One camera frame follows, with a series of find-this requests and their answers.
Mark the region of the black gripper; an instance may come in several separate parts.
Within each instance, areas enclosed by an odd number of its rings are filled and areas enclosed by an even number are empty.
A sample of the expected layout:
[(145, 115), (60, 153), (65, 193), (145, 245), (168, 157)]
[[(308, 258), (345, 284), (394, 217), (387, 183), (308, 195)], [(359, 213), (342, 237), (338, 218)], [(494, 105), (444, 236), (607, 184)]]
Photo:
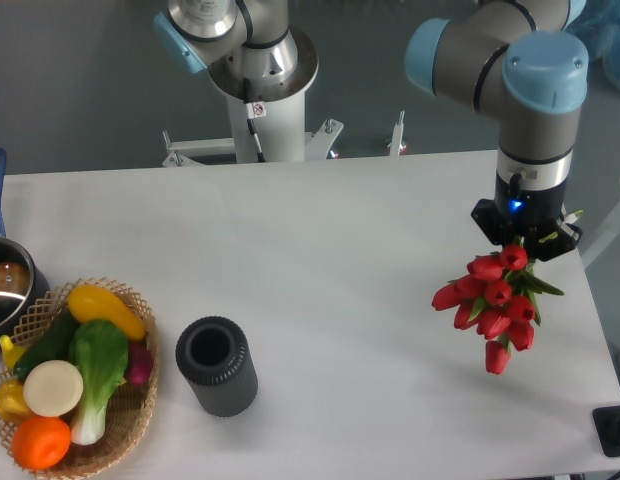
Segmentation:
[(530, 259), (549, 261), (574, 250), (582, 230), (563, 213), (564, 182), (544, 190), (525, 187), (525, 177), (496, 177), (492, 200), (481, 199), (471, 217), (494, 245), (521, 242)]

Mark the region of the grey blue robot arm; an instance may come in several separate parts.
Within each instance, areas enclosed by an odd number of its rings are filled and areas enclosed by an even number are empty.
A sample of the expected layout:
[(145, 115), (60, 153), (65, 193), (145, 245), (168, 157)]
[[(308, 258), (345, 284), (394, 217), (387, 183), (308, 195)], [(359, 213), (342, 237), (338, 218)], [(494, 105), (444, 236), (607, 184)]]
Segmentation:
[[(494, 119), (495, 193), (472, 218), (488, 240), (521, 240), (548, 261), (577, 246), (563, 209), (587, 94), (588, 53), (566, 32), (580, 1), (483, 1), (461, 23), (430, 19), (411, 36), (409, 81)], [(284, 1), (171, 1), (153, 21), (174, 61), (207, 72), (225, 96), (241, 163), (325, 157), (330, 134), (305, 131), (305, 93), (318, 71), (310, 39)]]

